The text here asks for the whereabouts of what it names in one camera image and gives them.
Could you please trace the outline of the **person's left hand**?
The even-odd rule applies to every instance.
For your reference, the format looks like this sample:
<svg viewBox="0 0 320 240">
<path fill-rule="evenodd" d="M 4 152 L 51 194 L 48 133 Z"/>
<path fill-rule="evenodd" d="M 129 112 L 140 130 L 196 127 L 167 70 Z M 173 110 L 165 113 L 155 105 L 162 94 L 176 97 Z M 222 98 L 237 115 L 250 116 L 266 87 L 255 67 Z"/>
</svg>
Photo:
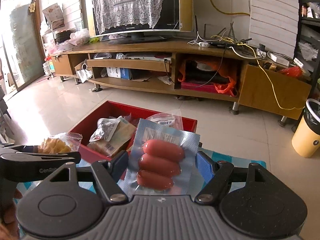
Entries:
<svg viewBox="0 0 320 240">
<path fill-rule="evenodd" d="M 18 222 L 16 219 L 16 205 L 14 200 L 3 213 L 3 220 L 1 222 L 1 240 L 15 240 L 19 239 L 20 233 Z"/>
</svg>

